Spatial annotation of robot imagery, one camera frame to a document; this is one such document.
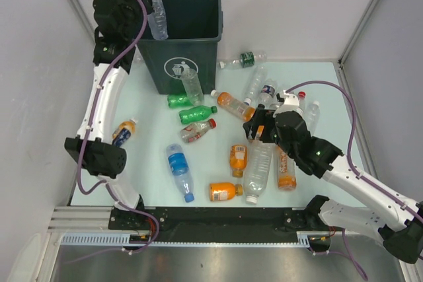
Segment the orange juice bottle front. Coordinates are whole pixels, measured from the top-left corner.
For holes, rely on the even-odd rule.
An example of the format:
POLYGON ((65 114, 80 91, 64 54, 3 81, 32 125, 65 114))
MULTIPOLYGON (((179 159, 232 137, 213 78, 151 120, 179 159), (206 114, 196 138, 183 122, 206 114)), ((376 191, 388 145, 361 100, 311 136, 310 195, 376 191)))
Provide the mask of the orange juice bottle front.
POLYGON ((243 194, 243 186, 241 184, 232 184, 230 182, 211 183, 209 185, 210 201, 228 201, 236 196, 243 194))

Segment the clear bottle blue cap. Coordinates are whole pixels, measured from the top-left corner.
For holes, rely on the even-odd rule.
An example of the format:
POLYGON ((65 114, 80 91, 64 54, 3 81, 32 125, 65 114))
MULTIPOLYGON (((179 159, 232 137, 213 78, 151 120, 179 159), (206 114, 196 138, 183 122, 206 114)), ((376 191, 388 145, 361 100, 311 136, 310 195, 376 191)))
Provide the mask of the clear bottle blue cap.
POLYGON ((148 16, 152 37, 155 40, 166 40, 168 35, 167 17, 162 0, 152 0, 153 12, 148 16))

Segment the yellow navy milk tea bottle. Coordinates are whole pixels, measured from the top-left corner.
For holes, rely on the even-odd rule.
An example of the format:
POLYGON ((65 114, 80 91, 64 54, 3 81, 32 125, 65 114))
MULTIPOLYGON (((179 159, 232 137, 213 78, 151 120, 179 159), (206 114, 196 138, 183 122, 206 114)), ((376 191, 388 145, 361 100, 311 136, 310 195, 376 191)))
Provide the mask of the yellow navy milk tea bottle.
POLYGON ((112 145, 121 147, 135 133, 137 120, 132 118, 122 122, 112 134, 112 145))

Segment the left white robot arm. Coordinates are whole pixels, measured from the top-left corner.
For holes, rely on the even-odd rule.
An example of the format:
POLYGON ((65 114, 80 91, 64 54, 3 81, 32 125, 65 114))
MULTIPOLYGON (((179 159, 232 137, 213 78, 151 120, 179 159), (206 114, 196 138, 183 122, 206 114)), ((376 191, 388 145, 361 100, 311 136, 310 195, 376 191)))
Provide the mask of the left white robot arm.
POLYGON ((130 74, 138 40, 152 12, 151 0, 93 0, 95 48, 93 85, 87 109, 65 150, 77 163, 77 187, 84 195, 105 186, 123 221, 132 229, 145 224, 142 197, 124 173, 126 151, 113 145, 118 99, 130 74))

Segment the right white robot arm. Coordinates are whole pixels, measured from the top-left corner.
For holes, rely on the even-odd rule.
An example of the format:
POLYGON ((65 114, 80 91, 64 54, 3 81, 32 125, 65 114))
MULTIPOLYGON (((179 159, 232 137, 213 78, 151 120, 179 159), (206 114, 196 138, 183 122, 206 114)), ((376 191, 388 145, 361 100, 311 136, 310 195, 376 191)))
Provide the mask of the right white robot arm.
POLYGON ((316 196, 321 204, 305 213, 310 229, 343 227, 382 243, 408 264, 422 258, 422 203, 359 170, 341 149, 311 135, 298 112, 257 108, 243 129, 248 139, 279 146, 304 173, 337 186, 364 205, 342 211, 337 202, 316 196))

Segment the orange juice bottle barcode up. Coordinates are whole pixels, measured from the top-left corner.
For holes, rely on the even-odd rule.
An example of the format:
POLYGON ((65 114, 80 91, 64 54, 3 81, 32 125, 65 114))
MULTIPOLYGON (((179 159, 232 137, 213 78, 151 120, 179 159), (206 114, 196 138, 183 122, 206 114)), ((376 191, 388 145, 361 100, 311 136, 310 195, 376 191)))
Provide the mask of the orange juice bottle barcode up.
POLYGON ((242 178, 247 167, 248 155, 245 145, 233 145, 229 155, 229 165, 232 170, 232 176, 242 178))

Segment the orange juice bottle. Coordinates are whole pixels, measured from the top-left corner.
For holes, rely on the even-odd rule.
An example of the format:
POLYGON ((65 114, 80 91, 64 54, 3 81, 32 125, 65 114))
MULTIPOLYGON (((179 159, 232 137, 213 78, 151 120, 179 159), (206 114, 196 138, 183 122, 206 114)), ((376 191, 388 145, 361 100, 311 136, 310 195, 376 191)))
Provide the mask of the orange juice bottle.
POLYGON ((230 182, 211 183, 209 185, 210 201, 228 201, 236 196, 243 194, 243 186, 241 184, 232 184, 230 182))
POLYGON ((262 133, 264 131, 264 125, 260 125, 257 127, 255 132, 252 134, 254 140, 261 140, 262 133))

